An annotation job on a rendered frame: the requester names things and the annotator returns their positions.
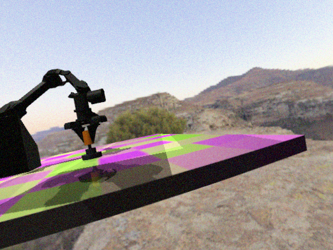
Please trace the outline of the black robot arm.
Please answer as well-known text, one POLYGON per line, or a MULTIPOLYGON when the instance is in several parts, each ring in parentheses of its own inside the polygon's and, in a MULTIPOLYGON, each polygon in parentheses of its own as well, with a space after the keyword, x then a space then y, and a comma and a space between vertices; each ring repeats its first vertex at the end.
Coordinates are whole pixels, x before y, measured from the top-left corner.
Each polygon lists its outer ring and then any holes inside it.
POLYGON ((54 69, 49 70, 43 76, 42 82, 36 87, 31 89, 18 101, 11 101, 8 104, 3 105, 0 108, 0 118, 8 117, 12 115, 18 115, 20 118, 26 115, 27 107, 38 99, 41 95, 47 92, 49 89, 55 89, 64 84, 70 83, 77 91, 77 93, 71 92, 68 96, 74 99, 75 107, 82 105, 89 105, 95 103, 105 102, 105 92, 103 89, 92 91, 87 82, 79 80, 75 77, 70 70, 54 69), (62 81, 60 75, 64 75, 66 81, 62 81))

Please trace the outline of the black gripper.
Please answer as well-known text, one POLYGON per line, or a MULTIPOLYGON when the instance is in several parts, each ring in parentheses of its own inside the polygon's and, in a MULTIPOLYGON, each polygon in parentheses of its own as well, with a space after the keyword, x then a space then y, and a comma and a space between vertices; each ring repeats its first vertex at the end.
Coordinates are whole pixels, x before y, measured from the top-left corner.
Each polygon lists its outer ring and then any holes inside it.
POLYGON ((89 136, 91 141, 94 142, 96 129, 100 125, 99 122, 107 122, 107 117, 105 115, 91 117, 90 110, 91 108, 89 108, 89 105, 75 107, 74 112, 76 112, 77 119, 75 119, 74 122, 67 122, 64 124, 64 129, 72 129, 83 143, 84 138, 82 132, 85 130, 85 127, 82 127, 82 125, 89 124, 89 126, 87 126, 89 136))

